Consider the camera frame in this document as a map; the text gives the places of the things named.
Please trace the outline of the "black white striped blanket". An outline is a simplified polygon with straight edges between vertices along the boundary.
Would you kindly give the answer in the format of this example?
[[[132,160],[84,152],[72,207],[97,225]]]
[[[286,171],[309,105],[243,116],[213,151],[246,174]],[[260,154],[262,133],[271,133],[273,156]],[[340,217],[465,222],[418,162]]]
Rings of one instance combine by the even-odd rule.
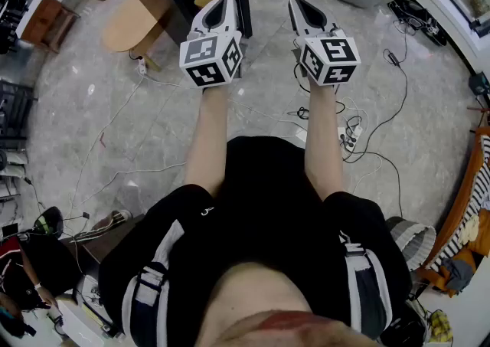
[[[482,162],[476,163],[476,171],[470,174],[469,193],[463,196],[464,208],[459,212],[459,223],[452,229],[450,238],[426,266],[439,272],[443,260],[457,255],[464,245],[474,241],[478,235],[479,212],[490,199],[490,136],[481,135],[478,140],[482,152]]]

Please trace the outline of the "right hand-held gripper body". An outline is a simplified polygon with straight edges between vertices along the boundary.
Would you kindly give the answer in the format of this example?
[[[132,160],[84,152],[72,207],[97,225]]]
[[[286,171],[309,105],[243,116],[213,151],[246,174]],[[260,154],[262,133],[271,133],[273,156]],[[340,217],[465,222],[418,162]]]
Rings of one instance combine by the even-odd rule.
[[[332,23],[330,28],[295,27],[298,47],[294,50],[302,75],[309,75],[317,85],[347,83],[361,65],[353,38]]]

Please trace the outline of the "light wooden rounded table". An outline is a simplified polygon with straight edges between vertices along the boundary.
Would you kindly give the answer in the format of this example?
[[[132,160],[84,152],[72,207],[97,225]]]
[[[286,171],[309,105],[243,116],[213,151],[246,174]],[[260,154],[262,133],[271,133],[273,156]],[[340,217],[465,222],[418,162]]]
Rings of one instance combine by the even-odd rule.
[[[170,7],[170,1],[163,0],[156,5],[154,15],[140,0],[125,0],[103,30],[104,45],[114,52],[128,52],[136,60],[143,59],[148,68],[160,72],[148,50],[165,30],[163,21]]]

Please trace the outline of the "dark brown desk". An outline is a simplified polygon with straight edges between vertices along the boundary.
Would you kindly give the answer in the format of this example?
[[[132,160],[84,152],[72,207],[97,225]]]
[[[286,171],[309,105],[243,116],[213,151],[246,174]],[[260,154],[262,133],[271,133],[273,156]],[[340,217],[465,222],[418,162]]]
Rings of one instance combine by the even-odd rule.
[[[74,243],[72,238],[64,238],[61,242],[78,260],[81,272],[97,280],[103,259],[143,218],[144,214],[140,214],[94,239],[78,240]]]

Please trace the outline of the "orange sofa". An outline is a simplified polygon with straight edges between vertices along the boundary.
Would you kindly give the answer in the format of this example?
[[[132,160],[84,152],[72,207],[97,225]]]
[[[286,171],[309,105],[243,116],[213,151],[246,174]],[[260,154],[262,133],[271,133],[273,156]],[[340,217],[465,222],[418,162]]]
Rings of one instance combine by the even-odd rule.
[[[452,229],[459,223],[459,212],[464,208],[463,196],[469,193],[470,174],[476,171],[476,163],[482,162],[482,152],[479,150],[480,146],[478,144],[481,135],[490,136],[490,126],[480,127],[475,131],[474,146],[456,198],[437,234],[430,255],[424,264],[416,270],[417,276],[422,280],[422,288],[431,284],[433,289],[450,297],[464,290],[475,274],[482,258],[490,256],[490,206],[488,208],[485,207],[485,203],[490,201],[489,199],[483,204],[479,212],[479,227],[476,239],[465,244],[463,249],[454,257],[443,260],[439,272],[426,268],[436,257],[446,240],[450,238]]]

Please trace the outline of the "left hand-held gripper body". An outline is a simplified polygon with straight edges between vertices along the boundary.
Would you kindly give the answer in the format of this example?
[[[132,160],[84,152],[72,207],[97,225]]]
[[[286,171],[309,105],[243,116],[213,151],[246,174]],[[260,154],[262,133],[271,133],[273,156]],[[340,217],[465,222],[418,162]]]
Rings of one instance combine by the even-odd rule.
[[[229,84],[243,60],[241,37],[242,33],[230,26],[221,31],[192,28],[180,44],[179,67],[194,87]]]

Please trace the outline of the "person's black white-striped shirt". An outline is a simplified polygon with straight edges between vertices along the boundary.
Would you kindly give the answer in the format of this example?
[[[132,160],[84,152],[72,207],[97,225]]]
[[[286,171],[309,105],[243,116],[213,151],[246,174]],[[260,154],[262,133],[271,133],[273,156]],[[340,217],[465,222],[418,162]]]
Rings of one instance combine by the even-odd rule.
[[[315,314],[373,339],[412,287],[376,203],[321,198],[302,148],[239,136],[218,193],[183,185],[154,204],[101,263],[100,295],[137,347],[193,347],[218,280],[245,263],[283,273]]]

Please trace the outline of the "person's right forearm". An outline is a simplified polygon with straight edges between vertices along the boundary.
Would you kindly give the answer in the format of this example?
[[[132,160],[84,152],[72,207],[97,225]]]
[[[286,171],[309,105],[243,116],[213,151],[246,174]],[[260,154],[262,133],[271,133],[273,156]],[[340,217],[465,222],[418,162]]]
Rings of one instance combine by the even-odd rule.
[[[338,141],[335,92],[309,81],[309,123],[305,173],[320,199],[344,190],[343,159]]]

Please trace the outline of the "small black box device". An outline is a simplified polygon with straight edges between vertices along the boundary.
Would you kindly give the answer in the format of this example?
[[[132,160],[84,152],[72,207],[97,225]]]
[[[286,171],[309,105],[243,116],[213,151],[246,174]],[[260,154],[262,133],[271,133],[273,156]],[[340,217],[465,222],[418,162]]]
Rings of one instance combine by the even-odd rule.
[[[468,85],[475,96],[490,94],[490,82],[483,72],[472,75]]]

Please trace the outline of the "person's left forearm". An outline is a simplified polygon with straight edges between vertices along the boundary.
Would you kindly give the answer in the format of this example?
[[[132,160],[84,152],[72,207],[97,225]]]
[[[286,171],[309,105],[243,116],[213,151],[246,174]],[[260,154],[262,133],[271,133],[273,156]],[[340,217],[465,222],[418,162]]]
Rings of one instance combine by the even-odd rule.
[[[198,185],[213,196],[225,177],[227,113],[227,88],[220,86],[204,90],[185,165],[185,184]]]

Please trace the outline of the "yellow plaid cloth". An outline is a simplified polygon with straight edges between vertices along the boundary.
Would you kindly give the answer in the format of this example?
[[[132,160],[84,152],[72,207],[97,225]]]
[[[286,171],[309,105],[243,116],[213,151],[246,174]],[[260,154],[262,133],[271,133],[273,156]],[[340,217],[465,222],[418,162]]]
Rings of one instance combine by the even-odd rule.
[[[437,309],[430,314],[428,322],[430,326],[429,343],[445,344],[446,347],[452,347],[454,335],[447,314],[441,309]]]

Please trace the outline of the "white power strip with plugs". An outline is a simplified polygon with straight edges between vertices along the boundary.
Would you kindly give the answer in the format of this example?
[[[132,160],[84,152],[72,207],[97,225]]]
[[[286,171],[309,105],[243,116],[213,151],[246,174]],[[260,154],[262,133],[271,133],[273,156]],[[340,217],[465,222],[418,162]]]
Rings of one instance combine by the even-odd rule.
[[[340,146],[346,153],[352,153],[354,151],[362,133],[363,128],[359,124],[354,126],[338,127],[338,139]]]

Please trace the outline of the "black metal rack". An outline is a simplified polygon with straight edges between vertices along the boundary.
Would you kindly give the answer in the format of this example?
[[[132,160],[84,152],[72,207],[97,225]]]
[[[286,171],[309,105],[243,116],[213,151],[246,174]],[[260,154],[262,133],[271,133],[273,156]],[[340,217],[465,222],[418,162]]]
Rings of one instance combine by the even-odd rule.
[[[28,116],[34,102],[32,87],[0,78],[0,140],[26,140]]]

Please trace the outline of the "brown wooden cabinet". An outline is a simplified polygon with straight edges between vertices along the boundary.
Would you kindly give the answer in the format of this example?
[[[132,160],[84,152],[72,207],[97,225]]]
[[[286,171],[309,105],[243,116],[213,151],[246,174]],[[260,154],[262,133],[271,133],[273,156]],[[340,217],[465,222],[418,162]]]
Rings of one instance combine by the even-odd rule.
[[[32,0],[15,33],[20,40],[57,54],[79,17],[59,0]]]

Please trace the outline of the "black helmet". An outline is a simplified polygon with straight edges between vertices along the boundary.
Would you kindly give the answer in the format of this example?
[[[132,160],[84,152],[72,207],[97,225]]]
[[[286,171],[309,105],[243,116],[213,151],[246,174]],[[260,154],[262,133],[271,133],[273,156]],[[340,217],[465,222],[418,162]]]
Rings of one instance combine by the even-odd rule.
[[[59,239],[64,232],[64,220],[59,208],[46,209],[34,222],[32,231]]]

